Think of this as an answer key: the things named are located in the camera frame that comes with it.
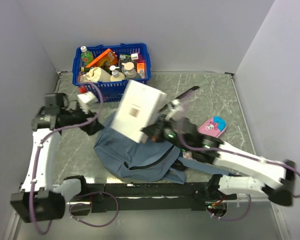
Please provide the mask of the black packaged item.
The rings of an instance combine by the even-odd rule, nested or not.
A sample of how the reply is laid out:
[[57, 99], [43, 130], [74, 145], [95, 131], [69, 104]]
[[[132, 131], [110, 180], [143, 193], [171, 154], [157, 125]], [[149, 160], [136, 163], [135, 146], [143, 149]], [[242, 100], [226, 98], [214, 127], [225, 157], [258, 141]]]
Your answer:
[[122, 68], [123, 67], [123, 63], [128, 63], [131, 62], [132, 58], [130, 55], [126, 55], [126, 54], [119, 54], [119, 67]]

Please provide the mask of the blue student backpack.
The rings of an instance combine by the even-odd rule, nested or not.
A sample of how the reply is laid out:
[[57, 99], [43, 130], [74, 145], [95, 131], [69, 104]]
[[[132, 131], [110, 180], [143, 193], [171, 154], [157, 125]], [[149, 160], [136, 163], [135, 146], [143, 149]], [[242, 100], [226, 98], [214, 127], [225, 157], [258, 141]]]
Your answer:
[[146, 143], [137, 143], [111, 128], [114, 116], [113, 113], [105, 120], [104, 129], [98, 133], [94, 151], [103, 166], [116, 177], [184, 184], [187, 177], [176, 166], [177, 163], [206, 174], [234, 175], [229, 170], [183, 158], [181, 149], [167, 141], [156, 143], [148, 139]]

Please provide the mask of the cream pump bottle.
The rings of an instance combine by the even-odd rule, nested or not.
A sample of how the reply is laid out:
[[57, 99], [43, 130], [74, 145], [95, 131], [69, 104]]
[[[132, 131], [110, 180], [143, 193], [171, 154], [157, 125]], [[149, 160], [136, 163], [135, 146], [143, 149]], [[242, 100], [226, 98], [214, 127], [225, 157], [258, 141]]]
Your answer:
[[115, 65], [111, 65], [109, 70], [111, 71], [111, 77], [110, 77], [110, 81], [111, 82], [120, 82], [122, 80], [126, 79], [126, 76], [119, 71], [119, 67], [115, 66]]

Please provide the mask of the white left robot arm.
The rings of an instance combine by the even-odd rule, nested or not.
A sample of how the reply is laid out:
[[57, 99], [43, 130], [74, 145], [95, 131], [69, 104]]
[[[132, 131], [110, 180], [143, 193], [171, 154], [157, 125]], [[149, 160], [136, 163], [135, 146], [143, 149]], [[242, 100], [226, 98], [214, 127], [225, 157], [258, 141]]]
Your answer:
[[52, 221], [64, 216], [66, 203], [72, 198], [85, 200], [89, 195], [82, 175], [68, 176], [54, 187], [53, 170], [57, 146], [62, 132], [79, 128], [89, 136], [103, 129], [97, 114], [91, 111], [98, 98], [90, 91], [77, 95], [76, 108], [68, 109], [64, 93], [45, 95], [45, 105], [33, 118], [32, 153], [26, 178], [19, 192], [10, 197], [10, 204], [25, 223]]

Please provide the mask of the blue plastic shopping basket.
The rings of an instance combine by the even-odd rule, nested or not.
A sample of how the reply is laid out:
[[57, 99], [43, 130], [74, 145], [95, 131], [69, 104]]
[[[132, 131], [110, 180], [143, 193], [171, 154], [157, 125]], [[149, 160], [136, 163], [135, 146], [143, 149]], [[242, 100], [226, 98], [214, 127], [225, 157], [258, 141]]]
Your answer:
[[[151, 59], [150, 54], [147, 49], [147, 45], [145, 43], [121, 43], [119, 45], [95, 45], [95, 46], [88, 46], [87, 49], [92, 52], [94, 57], [100, 56], [104, 51], [107, 49], [112, 50], [119, 54], [130, 55], [134, 53], [138, 53], [141, 55], [142, 60], [145, 63], [144, 73], [145, 78], [137, 79], [138, 82], [142, 84], [147, 84], [148, 81], [152, 77], [151, 73]], [[85, 64], [81, 59], [81, 48], [78, 47], [76, 49], [75, 57], [73, 59], [72, 65], [72, 84], [76, 87], [85, 86], [88, 91], [93, 92], [97, 95], [97, 91], [94, 90], [89, 84], [87, 83], [80, 83], [81, 75], [81, 67], [84, 67]], [[118, 102], [121, 100], [122, 95], [125, 91], [126, 85], [128, 84], [127, 80], [117, 81], [117, 82], [97, 82], [95, 85], [101, 90], [103, 101], [104, 102]]]

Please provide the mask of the floral Little Women book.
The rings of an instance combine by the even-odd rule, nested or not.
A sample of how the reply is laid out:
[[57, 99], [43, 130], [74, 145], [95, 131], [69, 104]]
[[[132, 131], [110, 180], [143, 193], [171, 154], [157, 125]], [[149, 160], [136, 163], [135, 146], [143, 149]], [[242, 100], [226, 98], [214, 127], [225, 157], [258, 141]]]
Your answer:
[[185, 158], [185, 159], [193, 160], [192, 152], [191, 152], [191, 151], [184, 151], [184, 152], [182, 153], [182, 156], [183, 156], [183, 158]]

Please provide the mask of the pink orange bottle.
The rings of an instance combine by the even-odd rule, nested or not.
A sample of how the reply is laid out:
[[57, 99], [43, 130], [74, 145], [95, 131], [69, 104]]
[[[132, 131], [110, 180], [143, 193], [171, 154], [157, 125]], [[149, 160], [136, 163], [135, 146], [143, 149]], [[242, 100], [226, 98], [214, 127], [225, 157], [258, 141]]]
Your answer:
[[146, 77], [146, 61], [141, 56], [136, 61], [136, 71], [142, 79]]

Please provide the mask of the white notebook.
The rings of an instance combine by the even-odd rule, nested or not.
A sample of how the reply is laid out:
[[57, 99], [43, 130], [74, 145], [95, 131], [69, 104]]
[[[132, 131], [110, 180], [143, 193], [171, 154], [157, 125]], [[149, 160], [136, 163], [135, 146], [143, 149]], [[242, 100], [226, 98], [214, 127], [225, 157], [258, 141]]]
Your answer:
[[155, 122], [166, 96], [167, 94], [159, 89], [130, 79], [111, 128], [136, 143], [145, 143], [148, 136], [142, 129]]

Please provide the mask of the green drink bottle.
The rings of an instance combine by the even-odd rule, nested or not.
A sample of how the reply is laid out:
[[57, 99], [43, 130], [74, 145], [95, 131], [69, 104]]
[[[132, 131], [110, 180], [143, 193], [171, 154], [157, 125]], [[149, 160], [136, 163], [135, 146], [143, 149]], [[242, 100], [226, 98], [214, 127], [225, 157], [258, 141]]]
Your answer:
[[87, 49], [86, 46], [81, 46], [81, 55], [80, 58], [85, 66], [89, 65], [94, 60], [94, 55], [91, 51]]

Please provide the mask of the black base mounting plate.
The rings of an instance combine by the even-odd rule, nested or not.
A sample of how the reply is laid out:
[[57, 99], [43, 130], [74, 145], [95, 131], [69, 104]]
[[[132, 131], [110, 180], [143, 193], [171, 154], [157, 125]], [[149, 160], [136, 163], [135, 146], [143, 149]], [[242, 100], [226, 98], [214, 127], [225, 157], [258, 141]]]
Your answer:
[[208, 186], [207, 182], [178, 183], [89, 183], [87, 196], [78, 194], [69, 203], [92, 203], [92, 213], [138, 210], [205, 211], [206, 204], [220, 200], [236, 200], [236, 194], [224, 195]]

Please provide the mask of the pink cartoon pencil case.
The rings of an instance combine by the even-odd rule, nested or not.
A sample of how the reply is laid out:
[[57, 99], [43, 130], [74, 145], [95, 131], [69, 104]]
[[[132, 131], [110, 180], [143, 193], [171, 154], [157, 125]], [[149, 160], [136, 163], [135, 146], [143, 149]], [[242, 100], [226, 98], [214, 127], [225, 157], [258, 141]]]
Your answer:
[[201, 134], [219, 138], [226, 130], [226, 122], [219, 116], [213, 116], [198, 128]]

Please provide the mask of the orange snack box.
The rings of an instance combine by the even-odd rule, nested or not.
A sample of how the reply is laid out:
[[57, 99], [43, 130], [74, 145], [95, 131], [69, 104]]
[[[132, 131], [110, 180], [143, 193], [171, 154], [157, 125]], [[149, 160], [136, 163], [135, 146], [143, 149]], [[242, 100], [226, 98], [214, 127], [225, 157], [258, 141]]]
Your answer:
[[114, 51], [110, 48], [106, 49], [98, 57], [96, 57], [92, 62], [90, 62], [86, 67], [100, 67], [100, 68], [110, 68], [115, 66], [119, 62], [118, 57]]

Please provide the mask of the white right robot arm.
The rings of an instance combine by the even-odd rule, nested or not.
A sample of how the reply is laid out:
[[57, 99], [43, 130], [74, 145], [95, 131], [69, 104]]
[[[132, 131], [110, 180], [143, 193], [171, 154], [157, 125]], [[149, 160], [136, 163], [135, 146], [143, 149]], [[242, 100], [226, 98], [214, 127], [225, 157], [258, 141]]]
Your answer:
[[181, 122], [159, 119], [141, 130], [154, 142], [170, 142], [192, 154], [193, 163], [233, 170], [215, 173], [208, 193], [213, 199], [223, 195], [247, 194], [267, 197], [269, 201], [290, 207], [295, 198], [296, 164], [276, 161], [242, 151], [219, 138], [200, 133], [187, 118]]

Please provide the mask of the aluminium front rail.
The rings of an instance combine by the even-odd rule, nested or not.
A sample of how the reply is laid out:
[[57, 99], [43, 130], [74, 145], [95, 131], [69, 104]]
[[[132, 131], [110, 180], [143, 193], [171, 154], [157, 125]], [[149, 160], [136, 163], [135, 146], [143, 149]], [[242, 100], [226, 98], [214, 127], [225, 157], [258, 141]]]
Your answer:
[[[86, 183], [80, 176], [76, 176], [75, 178], [64, 180], [60, 185], [54, 185], [52, 189], [44, 189], [43, 187], [40, 187], [38, 191], [34, 192], [34, 195], [36, 196], [34, 204], [44, 210], [59, 210], [73, 197], [79, 194], [84, 197], [87, 196], [87, 185], [88, 183]], [[266, 199], [268, 197], [263, 191], [258, 192], [252, 188], [248, 188], [246, 193], [238, 191], [231, 191], [227, 193], [224, 189], [217, 189], [216, 186], [210, 184], [208, 184], [208, 186], [213, 190], [221, 192], [225, 196], [235, 194], [237, 195], [236, 200], [243, 199], [245, 197], [251, 197], [253, 199]]]

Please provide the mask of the grey pump bottle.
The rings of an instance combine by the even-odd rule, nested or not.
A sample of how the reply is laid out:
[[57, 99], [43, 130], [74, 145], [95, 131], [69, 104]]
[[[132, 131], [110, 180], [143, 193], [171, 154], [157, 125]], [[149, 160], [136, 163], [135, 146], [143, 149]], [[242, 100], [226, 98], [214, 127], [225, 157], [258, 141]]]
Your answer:
[[137, 73], [135, 69], [135, 64], [133, 62], [126, 62], [121, 64], [126, 71], [127, 80], [139, 80], [141, 76]]

